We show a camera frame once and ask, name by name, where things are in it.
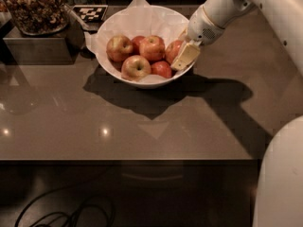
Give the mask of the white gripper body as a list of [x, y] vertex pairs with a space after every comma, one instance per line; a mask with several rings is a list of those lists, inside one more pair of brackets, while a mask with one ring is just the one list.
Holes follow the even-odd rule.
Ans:
[[205, 6], [199, 6], [191, 15], [187, 25], [187, 36], [191, 41], [202, 45], [213, 44], [224, 33], [224, 29], [216, 26], [207, 16]]

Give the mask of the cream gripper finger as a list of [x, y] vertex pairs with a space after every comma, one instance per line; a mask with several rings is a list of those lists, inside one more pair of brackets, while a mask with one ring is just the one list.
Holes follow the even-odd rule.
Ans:
[[186, 41], [187, 40], [187, 29], [186, 28], [180, 33], [178, 39], [180, 41]]
[[195, 42], [193, 40], [184, 42], [178, 55], [170, 65], [171, 69], [181, 71], [193, 63], [200, 55], [200, 44], [200, 42]]

